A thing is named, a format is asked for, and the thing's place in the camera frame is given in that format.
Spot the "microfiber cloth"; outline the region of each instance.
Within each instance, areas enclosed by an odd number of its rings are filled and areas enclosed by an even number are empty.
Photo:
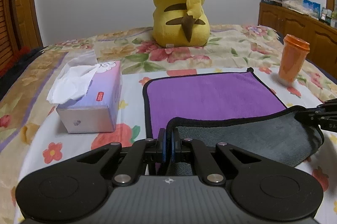
[[[148,81],[143,88],[147,137],[157,138],[174,117],[225,120],[266,116],[286,106],[254,74],[225,72],[173,76]]]
[[[304,109],[302,106],[292,106],[264,117],[223,121],[176,117],[168,123],[166,133],[171,135],[173,129],[177,128],[180,138],[199,139],[213,147],[218,142],[227,142],[294,167],[314,154],[324,141],[318,126],[308,126],[294,118],[298,111]],[[192,175],[192,171],[187,164],[171,164],[169,175],[173,174]]]

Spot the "pikachu plush toy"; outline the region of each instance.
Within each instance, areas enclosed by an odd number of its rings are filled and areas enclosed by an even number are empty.
[[[153,0],[153,37],[166,48],[203,46],[210,26],[203,12],[204,0]]]

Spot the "purple towel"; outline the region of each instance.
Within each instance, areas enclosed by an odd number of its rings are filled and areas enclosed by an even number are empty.
[[[198,120],[266,116],[285,105],[247,72],[227,72],[154,79],[143,89],[147,137],[157,138],[174,117]]]

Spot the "gray towel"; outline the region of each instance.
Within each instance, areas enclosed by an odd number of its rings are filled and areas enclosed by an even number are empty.
[[[170,134],[177,128],[180,138],[194,138],[207,146],[227,142],[249,152],[296,166],[314,154],[323,144],[324,137],[318,126],[307,126],[294,116],[302,106],[293,106],[265,117],[224,121],[172,119],[167,126]],[[188,164],[170,164],[169,175],[192,175]]]

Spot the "metal screw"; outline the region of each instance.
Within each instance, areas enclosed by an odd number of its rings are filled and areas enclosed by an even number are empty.
[[[118,183],[127,183],[131,180],[131,177],[127,174],[118,174],[115,176],[115,181]]]
[[[223,181],[223,176],[220,174],[209,174],[207,180],[210,182],[218,183]]]

